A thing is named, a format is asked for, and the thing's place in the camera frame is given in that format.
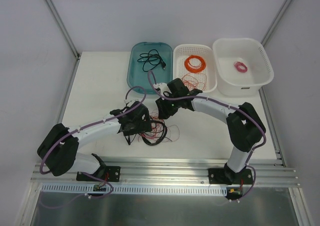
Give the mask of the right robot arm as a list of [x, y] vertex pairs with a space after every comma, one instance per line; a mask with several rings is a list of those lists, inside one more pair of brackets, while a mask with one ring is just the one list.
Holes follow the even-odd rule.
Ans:
[[238, 182], [254, 146], [266, 141], [266, 128], [254, 107], [248, 102], [232, 105], [213, 99], [199, 89], [189, 90], [179, 78], [152, 84], [152, 88], [159, 95], [156, 105], [160, 119], [168, 119], [182, 108], [207, 114], [227, 125], [233, 149], [224, 167], [213, 178], [226, 185]]

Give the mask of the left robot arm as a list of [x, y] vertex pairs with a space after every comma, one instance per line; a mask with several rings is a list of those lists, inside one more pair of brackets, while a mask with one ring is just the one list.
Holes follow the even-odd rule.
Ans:
[[106, 178], [108, 167], [97, 154], [83, 154], [79, 149], [108, 135], [122, 133], [125, 137], [151, 131], [148, 108], [135, 101], [123, 109], [112, 110], [109, 114], [84, 126], [66, 127], [58, 123], [52, 127], [37, 149], [42, 159], [41, 166], [61, 176], [76, 172], [79, 181], [99, 181]]

